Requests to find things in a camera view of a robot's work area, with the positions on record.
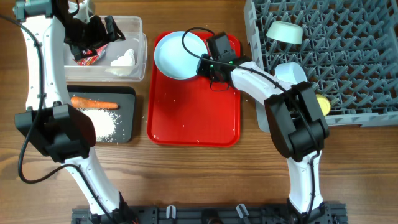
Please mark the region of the red snack wrapper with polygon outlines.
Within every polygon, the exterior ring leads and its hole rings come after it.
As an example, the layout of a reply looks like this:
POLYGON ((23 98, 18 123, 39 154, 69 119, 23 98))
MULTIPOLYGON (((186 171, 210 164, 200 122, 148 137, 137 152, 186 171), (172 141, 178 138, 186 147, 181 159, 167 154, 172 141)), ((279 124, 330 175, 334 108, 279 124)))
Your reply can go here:
POLYGON ((80 60, 74 60, 74 62, 76 62, 79 66, 92 65, 92 64, 94 64, 96 61, 98 61, 99 59, 101 59, 105 55, 107 46, 108 45, 106 44, 106 45, 96 49, 97 54, 94 55, 94 56, 90 56, 90 57, 83 58, 83 59, 80 59, 80 60))

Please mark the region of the light blue plate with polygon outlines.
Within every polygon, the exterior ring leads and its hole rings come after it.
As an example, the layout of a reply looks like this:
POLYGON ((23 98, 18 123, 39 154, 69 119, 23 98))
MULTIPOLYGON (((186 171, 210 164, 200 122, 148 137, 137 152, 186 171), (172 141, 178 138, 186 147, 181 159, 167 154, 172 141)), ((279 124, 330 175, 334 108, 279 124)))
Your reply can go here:
POLYGON ((184 31, 166 34, 157 43, 154 51, 156 67, 175 80, 187 80, 197 75, 199 59, 188 53, 182 45, 184 31))

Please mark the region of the white tissue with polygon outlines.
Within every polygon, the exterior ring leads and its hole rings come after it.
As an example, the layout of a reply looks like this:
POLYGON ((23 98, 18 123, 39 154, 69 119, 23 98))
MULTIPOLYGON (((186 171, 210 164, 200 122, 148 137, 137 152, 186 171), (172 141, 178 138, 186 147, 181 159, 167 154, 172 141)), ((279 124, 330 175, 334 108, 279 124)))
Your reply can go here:
POLYGON ((106 71, 116 76, 128 76, 135 64, 134 50, 128 49, 123 56, 112 61, 111 68, 106 69, 106 71))

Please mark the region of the orange carrot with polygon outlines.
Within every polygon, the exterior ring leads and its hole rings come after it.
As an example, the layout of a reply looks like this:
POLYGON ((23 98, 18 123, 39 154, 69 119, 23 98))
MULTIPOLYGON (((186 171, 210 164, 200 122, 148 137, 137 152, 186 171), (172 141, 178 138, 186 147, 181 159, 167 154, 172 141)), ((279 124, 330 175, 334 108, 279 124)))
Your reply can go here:
POLYGON ((91 100, 80 96, 73 96, 71 98, 71 103, 75 108, 81 109, 116 110, 119 108, 119 105, 114 102, 91 100))

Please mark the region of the light blue bowl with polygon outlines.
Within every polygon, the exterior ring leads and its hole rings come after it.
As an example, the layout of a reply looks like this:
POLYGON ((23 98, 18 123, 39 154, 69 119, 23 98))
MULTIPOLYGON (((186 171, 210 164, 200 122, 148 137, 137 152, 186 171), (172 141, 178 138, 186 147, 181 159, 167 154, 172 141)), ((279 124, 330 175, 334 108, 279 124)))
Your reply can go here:
POLYGON ((308 81, 304 69, 296 62, 283 63, 276 66, 275 77, 292 84, 308 81))

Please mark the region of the light green bowl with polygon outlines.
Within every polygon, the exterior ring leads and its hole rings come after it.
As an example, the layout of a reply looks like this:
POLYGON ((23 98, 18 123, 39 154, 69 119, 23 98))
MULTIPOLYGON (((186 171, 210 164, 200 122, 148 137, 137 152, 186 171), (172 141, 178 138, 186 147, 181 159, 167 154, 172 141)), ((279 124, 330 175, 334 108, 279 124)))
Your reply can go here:
POLYGON ((293 23, 275 21, 271 24, 266 36, 288 44, 301 44, 303 41, 303 28, 293 23))

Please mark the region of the white rice pile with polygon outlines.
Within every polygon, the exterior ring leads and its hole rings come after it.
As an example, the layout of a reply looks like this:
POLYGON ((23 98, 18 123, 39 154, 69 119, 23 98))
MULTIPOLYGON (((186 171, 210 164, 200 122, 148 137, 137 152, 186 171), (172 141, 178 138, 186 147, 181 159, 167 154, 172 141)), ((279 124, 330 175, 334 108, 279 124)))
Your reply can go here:
POLYGON ((122 123, 120 115, 106 109, 79 109, 79 111, 91 119, 97 142, 117 141, 117 128, 122 123))

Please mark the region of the yellow plastic cup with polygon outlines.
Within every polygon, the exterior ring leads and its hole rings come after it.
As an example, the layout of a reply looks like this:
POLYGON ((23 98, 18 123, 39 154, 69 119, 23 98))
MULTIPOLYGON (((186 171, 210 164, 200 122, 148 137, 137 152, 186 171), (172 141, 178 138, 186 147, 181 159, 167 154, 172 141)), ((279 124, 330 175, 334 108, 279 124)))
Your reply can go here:
POLYGON ((315 96, 318 100, 318 104, 320 105, 323 115, 324 116, 328 115, 329 112, 331 111, 331 103, 330 103, 329 99, 320 94, 316 94, 315 96))

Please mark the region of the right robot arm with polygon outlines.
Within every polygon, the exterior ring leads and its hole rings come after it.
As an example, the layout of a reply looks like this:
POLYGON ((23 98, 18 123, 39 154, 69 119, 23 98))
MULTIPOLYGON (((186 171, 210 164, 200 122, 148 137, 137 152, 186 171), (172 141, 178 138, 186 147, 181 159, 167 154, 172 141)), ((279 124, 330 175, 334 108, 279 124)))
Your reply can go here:
POLYGON ((299 223, 314 221, 323 205, 318 165, 329 130, 311 84, 282 81, 238 57, 224 32, 212 34, 206 44, 197 73, 263 102, 272 142, 288 162, 290 211, 299 223))

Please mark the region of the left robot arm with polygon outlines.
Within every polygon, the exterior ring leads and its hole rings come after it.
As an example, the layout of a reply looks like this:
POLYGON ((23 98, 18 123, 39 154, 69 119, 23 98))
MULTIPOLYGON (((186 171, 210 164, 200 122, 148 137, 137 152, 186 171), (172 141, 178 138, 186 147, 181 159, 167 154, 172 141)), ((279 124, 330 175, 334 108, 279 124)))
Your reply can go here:
POLYGON ((24 33, 29 67, 26 111, 15 125, 41 155, 66 169, 86 197, 92 223, 138 223, 120 191, 107 178, 95 151, 91 119, 74 108, 68 93, 63 47, 76 60, 94 56, 110 43, 124 40, 111 16, 91 16, 88 1, 17 1, 12 23, 24 33))

